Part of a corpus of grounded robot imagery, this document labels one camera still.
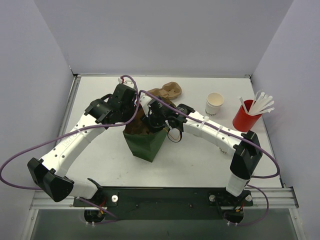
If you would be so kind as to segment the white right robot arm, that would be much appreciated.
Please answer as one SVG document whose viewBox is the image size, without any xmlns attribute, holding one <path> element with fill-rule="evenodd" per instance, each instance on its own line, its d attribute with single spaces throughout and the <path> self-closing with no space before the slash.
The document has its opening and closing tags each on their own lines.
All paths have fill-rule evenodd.
<svg viewBox="0 0 320 240">
<path fill-rule="evenodd" d="M 235 197 L 240 196 L 263 156 L 256 147 L 260 146 L 256 133 L 229 129 L 201 115 L 190 106 L 179 104 L 174 107 L 147 94 L 140 97 L 139 104 L 147 124 L 153 130 L 158 131 L 165 127 L 177 129 L 181 134 L 188 133 L 202 138 L 231 156 L 231 176 L 226 191 Z"/>
</svg>

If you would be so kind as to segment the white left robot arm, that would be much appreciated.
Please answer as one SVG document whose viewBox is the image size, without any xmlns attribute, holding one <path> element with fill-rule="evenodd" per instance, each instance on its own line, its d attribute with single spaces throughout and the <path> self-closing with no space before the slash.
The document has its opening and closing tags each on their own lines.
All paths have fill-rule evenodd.
<svg viewBox="0 0 320 240">
<path fill-rule="evenodd" d="M 101 203 L 103 194 L 94 183 L 71 180 L 67 172 L 83 150 L 109 125 L 127 122 L 134 114 L 137 92 L 132 81 L 119 83 L 112 94 L 92 101 L 73 127 L 50 152 L 32 158 L 27 167 L 34 183 L 53 201 L 83 197 L 90 205 Z"/>
</svg>

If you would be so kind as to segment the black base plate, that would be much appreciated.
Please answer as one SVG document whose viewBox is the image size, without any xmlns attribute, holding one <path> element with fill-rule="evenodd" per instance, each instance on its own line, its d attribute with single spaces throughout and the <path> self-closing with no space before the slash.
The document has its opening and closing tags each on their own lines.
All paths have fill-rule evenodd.
<svg viewBox="0 0 320 240">
<path fill-rule="evenodd" d="M 243 207 L 253 206 L 252 194 L 233 196 L 224 187 L 124 187 L 102 186 L 91 199 L 75 198 L 74 207 L 85 208 L 89 221 L 109 220 L 220 220 L 224 213 L 241 221 Z M 111 213 L 101 214 L 99 208 Z"/>
</svg>

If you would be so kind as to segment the brown cardboard cup carrier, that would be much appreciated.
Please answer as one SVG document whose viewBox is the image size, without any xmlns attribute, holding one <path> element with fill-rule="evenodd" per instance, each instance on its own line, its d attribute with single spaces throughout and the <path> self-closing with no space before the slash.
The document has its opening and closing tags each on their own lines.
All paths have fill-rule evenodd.
<svg viewBox="0 0 320 240">
<path fill-rule="evenodd" d="M 177 82 L 168 82 L 162 88 L 153 88 L 148 92 L 156 97 L 162 97 L 168 100 L 174 100 L 182 94 L 182 88 Z"/>
</svg>

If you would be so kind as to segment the red cup with straws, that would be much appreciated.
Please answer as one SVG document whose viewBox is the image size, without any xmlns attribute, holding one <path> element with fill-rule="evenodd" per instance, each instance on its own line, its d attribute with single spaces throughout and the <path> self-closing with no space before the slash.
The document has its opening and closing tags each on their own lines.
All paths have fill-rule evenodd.
<svg viewBox="0 0 320 240">
<path fill-rule="evenodd" d="M 244 100 L 239 97 L 239 100 L 240 107 L 232 120 L 232 124 L 240 132 L 248 132 L 262 115 L 275 109 L 273 96 L 262 90 L 257 91 L 253 99 Z"/>
</svg>

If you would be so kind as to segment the green paper bag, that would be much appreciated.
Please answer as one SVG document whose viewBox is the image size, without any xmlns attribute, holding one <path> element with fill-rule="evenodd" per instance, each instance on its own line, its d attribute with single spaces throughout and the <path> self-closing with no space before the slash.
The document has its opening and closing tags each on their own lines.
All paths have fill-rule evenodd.
<svg viewBox="0 0 320 240">
<path fill-rule="evenodd" d="M 153 162 L 165 138 L 168 136 L 168 127 L 152 133 L 141 121 L 144 115 L 140 106 L 134 119 L 125 126 L 123 136 L 133 156 L 148 162 Z"/>
</svg>

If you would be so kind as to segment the aluminium rail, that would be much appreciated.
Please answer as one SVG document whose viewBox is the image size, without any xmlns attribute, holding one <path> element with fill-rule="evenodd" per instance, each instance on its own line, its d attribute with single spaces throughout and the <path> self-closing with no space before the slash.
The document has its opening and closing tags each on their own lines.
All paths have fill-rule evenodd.
<svg viewBox="0 0 320 240">
<path fill-rule="evenodd" d="M 299 203 L 293 188 L 262 188 L 257 190 L 249 188 L 251 191 L 253 208 L 265 209 L 269 203 L 270 209 L 297 209 Z M 67 197 L 60 202 L 54 202 L 43 191 L 34 193 L 30 209 L 31 210 L 74 210 L 74 198 Z"/>
</svg>

